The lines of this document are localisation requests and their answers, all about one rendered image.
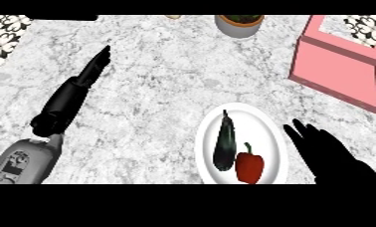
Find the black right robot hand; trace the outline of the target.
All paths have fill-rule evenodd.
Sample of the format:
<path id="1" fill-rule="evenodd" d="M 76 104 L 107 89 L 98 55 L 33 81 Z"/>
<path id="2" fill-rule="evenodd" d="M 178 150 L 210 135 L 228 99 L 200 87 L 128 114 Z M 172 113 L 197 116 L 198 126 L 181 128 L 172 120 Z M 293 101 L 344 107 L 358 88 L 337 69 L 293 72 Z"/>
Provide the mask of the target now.
<path id="1" fill-rule="evenodd" d="M 313 175 L 316 184 L 376 185 L 376 171 L 358 160 L 338 139 L 313 125 L 302 124 L 294 118 L 293 125 L 282 130 L 293 142 L 297 153 Z"/>

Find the red bell pepper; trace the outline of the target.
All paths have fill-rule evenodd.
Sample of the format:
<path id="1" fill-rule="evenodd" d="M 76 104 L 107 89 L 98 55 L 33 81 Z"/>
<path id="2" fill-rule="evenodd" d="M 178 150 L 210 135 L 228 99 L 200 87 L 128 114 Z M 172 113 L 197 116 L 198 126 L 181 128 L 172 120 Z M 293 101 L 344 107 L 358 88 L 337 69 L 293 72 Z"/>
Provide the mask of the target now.
<path id="1" fill-rule="evenodd" d="M 260 177 L 263 160 L 259 155 L 251 153 L 250 144 L 246 142 L 243 145 L 246 152 L 240 152 L 234 160 L 235 178 L 240 182 L 254 184 Z"/>

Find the white oval plate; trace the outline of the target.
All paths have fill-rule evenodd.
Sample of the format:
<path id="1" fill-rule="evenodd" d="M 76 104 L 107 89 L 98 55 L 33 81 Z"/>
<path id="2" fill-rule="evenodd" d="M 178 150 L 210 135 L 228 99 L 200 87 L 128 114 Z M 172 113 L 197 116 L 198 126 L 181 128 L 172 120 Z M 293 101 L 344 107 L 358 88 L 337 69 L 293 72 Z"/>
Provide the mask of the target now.
<path id="1" fill-rule="evenodd" d="M 226 103 L 215 107 L 201 119 L 194 136 L 194 162 L 204 184 L 240 184 L 234 168 L 218 171 L 212 164 L 212 154 L 221 125 L 226 114 L 234 127 L 235 152 L 250 152 L 263 160 L 257 184 L 282 184 L 287 176 L 287 152 L 279 129 L 268 115 L 243 103 Z"/>

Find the pink cardboard box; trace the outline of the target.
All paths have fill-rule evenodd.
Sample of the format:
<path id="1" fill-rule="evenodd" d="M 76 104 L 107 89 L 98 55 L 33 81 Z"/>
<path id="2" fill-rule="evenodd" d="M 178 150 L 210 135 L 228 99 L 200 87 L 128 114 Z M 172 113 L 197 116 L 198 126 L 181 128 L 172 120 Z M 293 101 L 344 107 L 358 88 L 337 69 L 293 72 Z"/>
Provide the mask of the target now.
<path id="1" fill-rule="evenodd" d="M 376 113 L 376 49 L 318 30 L 310 15 L 293 52 L 288 79 Z"/>

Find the dark green eggplant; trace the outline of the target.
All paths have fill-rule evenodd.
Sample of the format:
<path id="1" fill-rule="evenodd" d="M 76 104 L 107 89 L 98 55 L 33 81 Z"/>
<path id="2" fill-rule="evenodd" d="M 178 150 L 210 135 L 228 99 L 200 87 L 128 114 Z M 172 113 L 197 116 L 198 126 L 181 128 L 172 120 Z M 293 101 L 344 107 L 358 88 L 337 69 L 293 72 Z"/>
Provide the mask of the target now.
<path id="1" fill-rule="evenodd" d="M 234 127 L 226 112 L 222 112 L 221 114 L 222 117 L 212 153 L 212 164 L 218 171 L 228 171 L 235 155 Z"/>

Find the grey plant pot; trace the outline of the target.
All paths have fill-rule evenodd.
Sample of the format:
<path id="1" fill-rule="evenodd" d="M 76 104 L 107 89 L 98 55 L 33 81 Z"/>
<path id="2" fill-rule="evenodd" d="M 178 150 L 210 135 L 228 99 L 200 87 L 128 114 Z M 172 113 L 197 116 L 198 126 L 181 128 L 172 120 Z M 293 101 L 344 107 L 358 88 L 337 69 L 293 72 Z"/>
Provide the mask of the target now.
<path id="1" fill-rule="evenodd" d="M 237 39 L 247 38 L 256 33 L 262 20 L 263 16 L 259 16 L 253 22 L 241 24 L 228 20 L 222 15 L 213 16 L 213 23 L 219 32 Z"/>

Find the black appliance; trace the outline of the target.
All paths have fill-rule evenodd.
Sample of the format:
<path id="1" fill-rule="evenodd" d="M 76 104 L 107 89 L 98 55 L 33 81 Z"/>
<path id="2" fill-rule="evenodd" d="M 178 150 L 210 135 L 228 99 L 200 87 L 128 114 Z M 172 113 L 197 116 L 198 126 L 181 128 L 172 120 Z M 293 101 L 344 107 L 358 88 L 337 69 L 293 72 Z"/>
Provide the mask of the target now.
<path id="1" fill-rule="evenodd" d="M 32 20 L 95 21 L 98 15 L 24 15 Z"/>

